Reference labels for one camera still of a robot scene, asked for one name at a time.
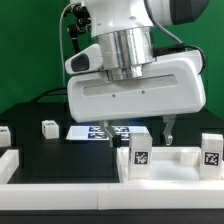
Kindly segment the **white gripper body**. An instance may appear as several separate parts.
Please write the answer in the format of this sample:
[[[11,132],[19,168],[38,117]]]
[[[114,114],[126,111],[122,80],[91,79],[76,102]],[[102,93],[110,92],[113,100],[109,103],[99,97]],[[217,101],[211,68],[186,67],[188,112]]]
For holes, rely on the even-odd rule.
[[[198,112],[206,102],[201,68],[201,54],[193,50],[158,57],[137,79],[76,75],[67,87],[71,116],[91,122]]]

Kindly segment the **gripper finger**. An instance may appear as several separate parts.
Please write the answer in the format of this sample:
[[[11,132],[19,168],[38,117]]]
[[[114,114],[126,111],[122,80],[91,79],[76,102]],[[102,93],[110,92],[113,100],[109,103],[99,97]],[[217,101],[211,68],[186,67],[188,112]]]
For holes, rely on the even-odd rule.
[[[113,148],[120,148],[121,147],[121,136],[117,135],[114,128],[111,126],[111,124],[106,121],[100,121],[99,122],[101,130],[105,133],[105,135],[109,139],[109,144]]]
[[[163,135],[167,146],[171,145],[173,141],[172,129],[175,124],[175,119],[175,115],[166,115],[163,117],[163,122],[165,124]]]

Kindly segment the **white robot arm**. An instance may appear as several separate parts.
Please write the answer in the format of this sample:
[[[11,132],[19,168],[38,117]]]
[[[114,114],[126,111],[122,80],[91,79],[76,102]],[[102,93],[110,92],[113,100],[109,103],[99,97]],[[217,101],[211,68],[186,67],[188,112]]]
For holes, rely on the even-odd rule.
[[[201,49],[178,41],[157,48],[153,28],[197,20],[210,0],[71,0],[81,27],[97,42],[65,62],[70,113],[97,121],[114,147],[121,145],[109,122],[161,116],[165,142],[177,114],[198,112],[206,97]]]

